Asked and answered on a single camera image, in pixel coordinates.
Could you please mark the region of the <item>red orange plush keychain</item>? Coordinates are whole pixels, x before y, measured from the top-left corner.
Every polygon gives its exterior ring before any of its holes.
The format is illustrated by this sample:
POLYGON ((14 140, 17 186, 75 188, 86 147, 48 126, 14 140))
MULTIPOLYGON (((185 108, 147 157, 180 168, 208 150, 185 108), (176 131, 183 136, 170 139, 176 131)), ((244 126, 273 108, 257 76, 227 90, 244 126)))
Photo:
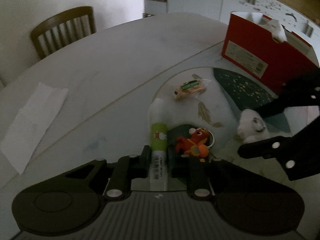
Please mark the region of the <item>red orange plush keychain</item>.
POLYGON ((178 137, 175 142, 175 151, 182 157, 195 157, 204 163, 209 157, 209 150, 215 143, 215 137, 205 128, 191 128, 188 138, 178 137))

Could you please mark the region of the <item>white green tube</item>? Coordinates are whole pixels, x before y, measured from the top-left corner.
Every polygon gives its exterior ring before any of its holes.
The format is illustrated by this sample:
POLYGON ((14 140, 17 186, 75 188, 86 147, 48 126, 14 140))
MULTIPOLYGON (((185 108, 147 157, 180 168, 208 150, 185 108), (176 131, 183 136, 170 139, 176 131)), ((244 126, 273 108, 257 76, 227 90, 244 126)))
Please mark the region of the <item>white green tube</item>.
POLYGON ((167 157, 167 124, 165 120, 165 101, 157 98, 148 111, 149 138, 151 147, 151 164, 149 181, 151 191, 167 191, 168 171, 167 157))

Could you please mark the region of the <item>white fluffy plush toy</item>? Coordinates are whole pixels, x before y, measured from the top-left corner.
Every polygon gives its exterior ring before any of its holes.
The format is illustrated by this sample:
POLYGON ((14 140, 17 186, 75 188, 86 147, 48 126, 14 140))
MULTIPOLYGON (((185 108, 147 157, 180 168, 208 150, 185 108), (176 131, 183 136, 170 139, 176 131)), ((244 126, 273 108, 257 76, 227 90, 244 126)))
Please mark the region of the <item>white fluffy plush toy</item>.
POLYGON ((251 109, 242 111, 237 128, 237 135, 244 144, 270 138, 270 133, 262 117, 251 109))

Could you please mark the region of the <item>snack bar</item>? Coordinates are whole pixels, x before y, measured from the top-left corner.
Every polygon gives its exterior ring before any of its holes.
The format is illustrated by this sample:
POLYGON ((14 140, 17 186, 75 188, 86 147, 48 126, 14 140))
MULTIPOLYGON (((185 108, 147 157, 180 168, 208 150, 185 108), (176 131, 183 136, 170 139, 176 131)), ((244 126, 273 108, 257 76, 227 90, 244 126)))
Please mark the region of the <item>snack bar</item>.
POLYGON ((174 90, 175 100, 180 100, 205 90, 206 86, 200 79, 191 80, 176 87, 174 90))

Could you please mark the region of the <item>red cardboard shoe box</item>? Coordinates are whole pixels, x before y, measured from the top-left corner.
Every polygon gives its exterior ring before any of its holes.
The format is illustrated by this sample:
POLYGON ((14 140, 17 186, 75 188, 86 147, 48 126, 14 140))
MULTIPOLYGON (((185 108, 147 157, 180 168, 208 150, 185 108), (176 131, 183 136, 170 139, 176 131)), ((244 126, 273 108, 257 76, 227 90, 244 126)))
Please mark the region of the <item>red cardboard shoe box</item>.
POLYGON ((222 56, 278 94, 288 81, 319 68, 311 44, 259 12, 233 12, 222 56))

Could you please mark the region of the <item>white paper sheet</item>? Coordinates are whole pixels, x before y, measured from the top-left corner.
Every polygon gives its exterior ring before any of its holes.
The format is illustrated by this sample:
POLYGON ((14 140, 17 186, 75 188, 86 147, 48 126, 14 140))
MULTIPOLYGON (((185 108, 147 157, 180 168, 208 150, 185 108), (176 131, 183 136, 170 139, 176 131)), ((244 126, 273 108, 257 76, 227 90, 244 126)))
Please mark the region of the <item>white paper sheet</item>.
POLYGON ((22 174, 46 130, 58 115, 68 94, 67 88, 39 83, 26 104, 18 111, 4 139, 1 152, 22 174))

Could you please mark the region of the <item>far wooden chair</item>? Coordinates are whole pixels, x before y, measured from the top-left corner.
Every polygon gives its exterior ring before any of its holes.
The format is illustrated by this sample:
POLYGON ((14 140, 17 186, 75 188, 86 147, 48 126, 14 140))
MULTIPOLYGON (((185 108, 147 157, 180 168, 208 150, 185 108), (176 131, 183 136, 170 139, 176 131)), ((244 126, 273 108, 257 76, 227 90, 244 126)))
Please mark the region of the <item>far wooden chair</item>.
POLYGON ((39 59, 96 33, 94 10, 80 6, 63 11, 41 22, 30 33, 39 59))

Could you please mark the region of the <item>white wall cabinet unit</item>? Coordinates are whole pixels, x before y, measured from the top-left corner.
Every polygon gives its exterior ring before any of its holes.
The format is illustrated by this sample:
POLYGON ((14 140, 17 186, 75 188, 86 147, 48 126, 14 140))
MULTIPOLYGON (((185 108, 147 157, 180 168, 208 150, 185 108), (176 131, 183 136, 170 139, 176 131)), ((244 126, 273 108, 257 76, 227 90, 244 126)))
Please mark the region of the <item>white wall cabinet unit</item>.
POLYGON ((145 0, 144 16, 192 12, 227 24, 234 11, 260 12, 309 42, 319 55, 319 26, 278 0, 145 0))

